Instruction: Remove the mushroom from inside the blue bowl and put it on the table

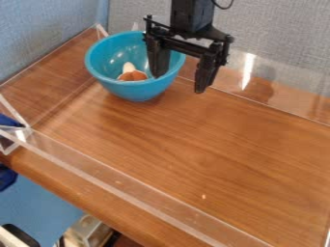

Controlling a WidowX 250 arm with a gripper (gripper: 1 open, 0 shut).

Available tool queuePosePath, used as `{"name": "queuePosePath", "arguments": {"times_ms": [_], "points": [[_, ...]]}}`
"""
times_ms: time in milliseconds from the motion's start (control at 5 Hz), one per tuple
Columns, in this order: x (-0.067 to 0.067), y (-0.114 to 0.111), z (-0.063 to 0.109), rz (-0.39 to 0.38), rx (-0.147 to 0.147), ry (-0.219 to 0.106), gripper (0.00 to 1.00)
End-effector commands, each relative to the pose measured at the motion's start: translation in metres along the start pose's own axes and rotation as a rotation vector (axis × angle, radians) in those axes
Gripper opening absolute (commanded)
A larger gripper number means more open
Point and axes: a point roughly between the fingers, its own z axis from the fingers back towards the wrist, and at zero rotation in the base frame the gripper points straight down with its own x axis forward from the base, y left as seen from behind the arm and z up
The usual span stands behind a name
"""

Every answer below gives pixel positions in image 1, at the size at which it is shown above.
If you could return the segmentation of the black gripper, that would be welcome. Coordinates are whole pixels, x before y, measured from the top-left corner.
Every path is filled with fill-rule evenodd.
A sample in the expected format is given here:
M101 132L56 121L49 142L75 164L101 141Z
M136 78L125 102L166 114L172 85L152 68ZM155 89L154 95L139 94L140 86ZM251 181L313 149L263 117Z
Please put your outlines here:
M144 17L147 57L152 76L167 73L170 51L200 58L195 73L195 93L212 84L218 69L227 64L234 37L212 26L215 9L228 10L215 0L171 0L168 23L151 14Z

